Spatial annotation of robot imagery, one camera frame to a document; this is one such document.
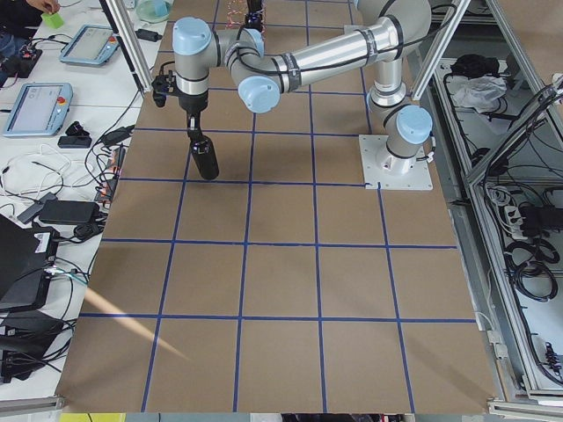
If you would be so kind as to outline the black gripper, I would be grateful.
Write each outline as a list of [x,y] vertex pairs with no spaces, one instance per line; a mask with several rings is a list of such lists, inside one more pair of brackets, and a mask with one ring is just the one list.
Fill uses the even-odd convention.
[[186,132],[190,140],[201,140],[201,112],[208,107],[208,93],[203,92],[197,95],[181,93],[179,95],[179,105],[186,111]]

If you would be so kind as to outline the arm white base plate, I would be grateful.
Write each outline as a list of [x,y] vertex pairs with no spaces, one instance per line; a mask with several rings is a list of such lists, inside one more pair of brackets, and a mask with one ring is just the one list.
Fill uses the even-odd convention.
[[431,191],[429,164],[420,145],[416,156],[397,158],[387,150],[388,135],[360,135],[364,187],[371,190]]

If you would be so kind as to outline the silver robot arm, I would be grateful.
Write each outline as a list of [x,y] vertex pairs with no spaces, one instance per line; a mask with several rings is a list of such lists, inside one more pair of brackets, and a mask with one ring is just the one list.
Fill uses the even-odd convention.
[[255,29],[215,32],[194,17],[174,24],[172,93],[186,111],[191,156],[202,178],[219,175],[213,143],[201,130],[211,69],[225,67],[247,109],[267,113],[282,94],[304,85],[379,62],[396,63],[428,35],[432,11],[427,1],[357,1],[355,8],[362,14],[362,27],[273,56],[265,55],[262,36]]

